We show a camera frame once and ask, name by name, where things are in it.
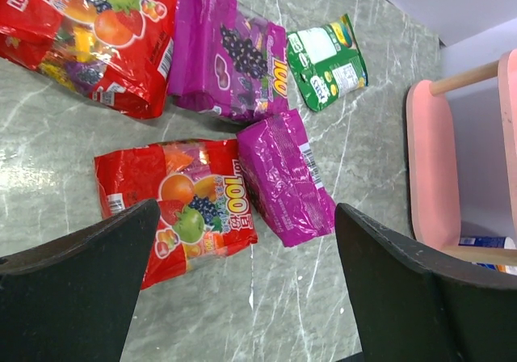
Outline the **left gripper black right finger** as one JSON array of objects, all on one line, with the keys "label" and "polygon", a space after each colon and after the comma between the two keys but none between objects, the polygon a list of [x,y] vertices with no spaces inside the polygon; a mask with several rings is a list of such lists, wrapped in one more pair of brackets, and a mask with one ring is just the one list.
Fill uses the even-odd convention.
[{"label": "left gripper black right finger", "polygon": [[362,351],[353,361],[514,361],[516,278],[455,259],[349,204],[335,237]]}]

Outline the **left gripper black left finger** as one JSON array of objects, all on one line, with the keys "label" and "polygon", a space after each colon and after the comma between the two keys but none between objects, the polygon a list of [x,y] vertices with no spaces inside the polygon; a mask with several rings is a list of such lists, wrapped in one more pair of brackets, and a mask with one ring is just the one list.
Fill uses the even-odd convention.
[{"label": "left gripper black left finger", "polygon": [[117,361],[160,218],[145,200],[1,258],[3,361]]}]

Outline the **green candy bag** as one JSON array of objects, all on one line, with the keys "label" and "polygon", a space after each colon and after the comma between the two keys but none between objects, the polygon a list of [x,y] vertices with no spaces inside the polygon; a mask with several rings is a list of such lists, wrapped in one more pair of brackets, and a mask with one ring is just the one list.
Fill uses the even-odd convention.
[{"label": "green candy bag", "polygon": [[368,85],[368,71],[347,14],[287,35],[287,59],[307,107],[320,112]]}]

